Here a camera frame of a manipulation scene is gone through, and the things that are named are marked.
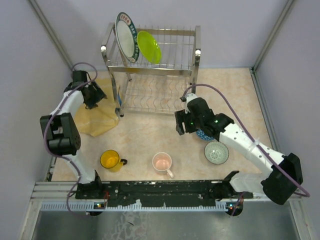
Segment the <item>yellow cloth with white zigzags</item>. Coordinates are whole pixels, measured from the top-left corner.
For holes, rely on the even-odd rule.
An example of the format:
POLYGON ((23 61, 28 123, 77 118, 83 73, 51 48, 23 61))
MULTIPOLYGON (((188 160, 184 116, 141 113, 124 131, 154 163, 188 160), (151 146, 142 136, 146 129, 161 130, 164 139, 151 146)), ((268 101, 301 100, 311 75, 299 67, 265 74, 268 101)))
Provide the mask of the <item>yellow cloth with white zigzags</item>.
POLYGON ((119 123, 111 80, 103 77, 98 78, 96 83, 107 95, 107 98, 98 102, 97 107, 93 109, 87 109, 86 105, 82 104, 74 117, 78 131, 92 137, 106 133, 119 123))

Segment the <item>white plate green rim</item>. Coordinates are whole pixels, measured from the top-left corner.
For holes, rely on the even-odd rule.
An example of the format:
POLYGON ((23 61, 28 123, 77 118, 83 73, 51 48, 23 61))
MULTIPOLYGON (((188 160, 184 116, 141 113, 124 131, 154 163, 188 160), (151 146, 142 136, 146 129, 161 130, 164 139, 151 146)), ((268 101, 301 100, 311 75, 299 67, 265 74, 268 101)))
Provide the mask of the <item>white plate green rim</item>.
POLYGON ((115 34, 124 57, 130 63, 136 63, 140 55, 138 31, 130 16, 125 12, 120 12, 116 17, 115 34))

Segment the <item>lime green plate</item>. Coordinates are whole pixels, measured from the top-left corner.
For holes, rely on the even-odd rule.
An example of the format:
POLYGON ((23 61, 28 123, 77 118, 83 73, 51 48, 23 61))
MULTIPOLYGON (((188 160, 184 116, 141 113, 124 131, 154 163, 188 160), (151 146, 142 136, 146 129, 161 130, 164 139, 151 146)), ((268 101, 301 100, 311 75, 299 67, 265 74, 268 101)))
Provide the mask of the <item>lime green plate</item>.
POLYGON ((137 35, 137 44, 146 60, 152 64, 161 62, 162 51, 152 34, 147 31, 140 31, 137 35))

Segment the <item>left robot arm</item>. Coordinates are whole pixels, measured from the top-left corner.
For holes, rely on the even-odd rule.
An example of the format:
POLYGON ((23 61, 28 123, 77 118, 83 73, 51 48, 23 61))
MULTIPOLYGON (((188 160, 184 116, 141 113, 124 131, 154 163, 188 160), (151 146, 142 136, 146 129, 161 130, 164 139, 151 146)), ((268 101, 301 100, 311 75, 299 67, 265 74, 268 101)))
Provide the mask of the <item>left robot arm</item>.
POLYGON ((47 152, 65 160, 77 177, 77 193, 97 199, 103 195, 104 186, 97 171, 87 165, 74 116, 82 105, 88 110, 97 108, 107 95, 87 71, 73 70, 71 77, 72 81, 65 88, 58 106, 50 114, 42 116, 39 123, 47 152))

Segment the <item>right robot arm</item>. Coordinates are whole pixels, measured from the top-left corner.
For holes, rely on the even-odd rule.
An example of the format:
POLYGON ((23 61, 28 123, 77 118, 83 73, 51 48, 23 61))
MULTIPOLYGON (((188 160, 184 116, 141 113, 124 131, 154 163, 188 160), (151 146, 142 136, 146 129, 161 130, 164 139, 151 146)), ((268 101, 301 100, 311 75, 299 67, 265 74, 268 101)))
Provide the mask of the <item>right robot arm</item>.
POLYGON ((303 183, 301 162, 293 153, 285 155, 258 140, 250 139, 244 128, 224 113, 214 114, 207 102, 193 93, 181 98, 185 109, 176 111, 179 135, 203 131, 207 136, 236 150, 253 163, 260 173, 235 173, 223 185, 223 192, 235 198, 240 192, 265 194, 283 205, 303 183))

